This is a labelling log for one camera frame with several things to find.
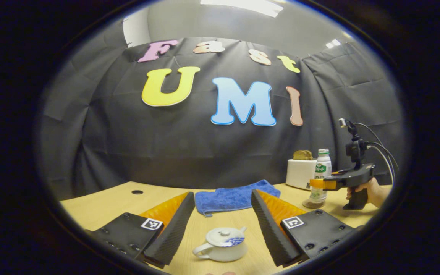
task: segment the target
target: plastic bottle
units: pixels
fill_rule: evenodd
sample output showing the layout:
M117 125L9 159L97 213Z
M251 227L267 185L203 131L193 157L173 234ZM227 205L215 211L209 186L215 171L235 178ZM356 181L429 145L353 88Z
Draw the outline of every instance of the plastic bottle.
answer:
M323 179L327 176L331 176L331 174L332 162L330 160L330 152L328 149L319 149L314 178ZM311 186L310 197L302 204L309 208L319 208L325 204L325 199L327 199L327 191Z

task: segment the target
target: wooden table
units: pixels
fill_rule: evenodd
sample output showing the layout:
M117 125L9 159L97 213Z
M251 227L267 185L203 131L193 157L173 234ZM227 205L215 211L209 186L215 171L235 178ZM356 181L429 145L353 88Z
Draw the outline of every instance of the wooden table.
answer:
M309 197L309 191L294 188L285 183L274 186L281 191L281 199L306 211L313 210L302 206L302 201ZM144 193L135 195L131 193L133 190L142 190ZM213 190L166 188L128 182L91 195L61 201L61 205L82 228L94 231L124 212L138 215L187 191L196 193ZM347 203L346 192L345 188L329 192L325 205L321 209L354 228L365 224L377 212L377 208L368 204L363 210L342 210L342 206ZM242 226L247 227L245 242L249 251L241 259L220 263L199 259L192 253L195 247L205 242L205 234L211 229L217 227L241 228ZM260 231L257 216L254 210L249 208L214 213L210 218L204 217L194 209L178 252L171 264L166 265L162 270L174 275L205 275L207 273L221 275L227 271L233 271L237 275L272 275L283 269L281 266L274 265Z

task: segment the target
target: teapot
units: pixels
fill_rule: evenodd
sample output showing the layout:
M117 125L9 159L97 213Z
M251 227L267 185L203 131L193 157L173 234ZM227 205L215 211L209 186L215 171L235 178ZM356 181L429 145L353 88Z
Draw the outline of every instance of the teapot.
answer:
M192 252L198 258L219 262L238 260L248 251L244 242L246 229L244 226L241 229L220 227L210 230L206 233L206 243L196 247Z

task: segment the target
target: blue letter m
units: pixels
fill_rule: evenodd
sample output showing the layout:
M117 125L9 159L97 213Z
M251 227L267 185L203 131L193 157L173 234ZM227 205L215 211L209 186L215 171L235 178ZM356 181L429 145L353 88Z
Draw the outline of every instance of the blue letter m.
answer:
M232 124L235 119L230 114L230 104L232 104L241 123L246 123L252 107L255 106L254 116L251 120L253 124L261 126L276 124L269 101L271 85L256 81L252 83L247 94L244 94L241 87L232 78L217 77L212 82L218 88L217 113L212 116L212 123Z

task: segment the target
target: ceiling light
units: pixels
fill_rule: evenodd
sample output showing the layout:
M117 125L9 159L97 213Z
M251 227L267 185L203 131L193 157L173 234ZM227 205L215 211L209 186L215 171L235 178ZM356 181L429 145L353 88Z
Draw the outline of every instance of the ceiling light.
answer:
M200 5L222 5L259 12L275 18L283 7L267 0L200 0Z

